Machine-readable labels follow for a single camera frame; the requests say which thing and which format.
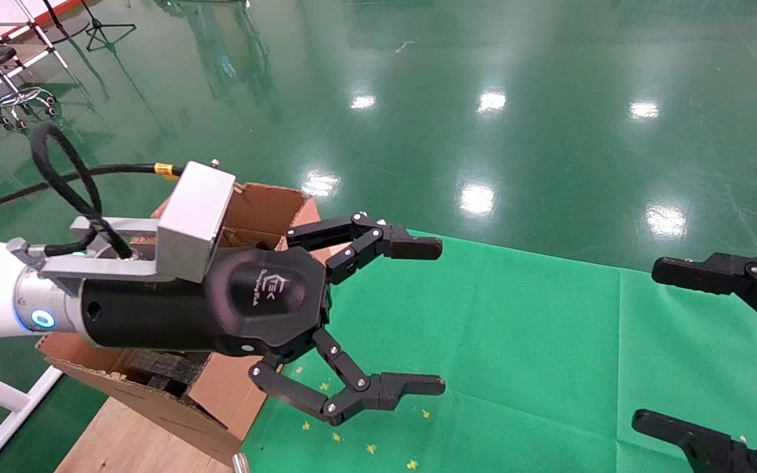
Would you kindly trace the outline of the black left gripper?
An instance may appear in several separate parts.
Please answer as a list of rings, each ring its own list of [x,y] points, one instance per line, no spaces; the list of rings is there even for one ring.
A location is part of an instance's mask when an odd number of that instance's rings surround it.
[[[438,375],[364,374],[321,328],[331,306],[327,282],[340,284],[378,256],[437,260],[442,239],[414,236],[359,212],[292,227],[286,241],[291,249],[285,251],[219,249],[202,282],[85,281],[84,333],[109,348],[263,355],[249,369],[256,387],[331,426],[364,410],[396,410],[406,395],[444,394],[446,383]],[[340,245],[325,266],[309,254]],[[297,359],[311,348],[343,382],[336,395],[277,371],[282,359]]]

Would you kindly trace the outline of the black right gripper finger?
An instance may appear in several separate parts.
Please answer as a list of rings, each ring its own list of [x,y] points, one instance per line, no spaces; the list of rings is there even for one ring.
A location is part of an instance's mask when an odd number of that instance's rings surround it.
[[[709,294],[735,294],[757,313],[757,256],[715,252],[704,261],[663,257],[654,262],[654,282]]]
[[[693,472],[757,472],[757,449],[713,429],[640,409],[633,429],[680,448]]]

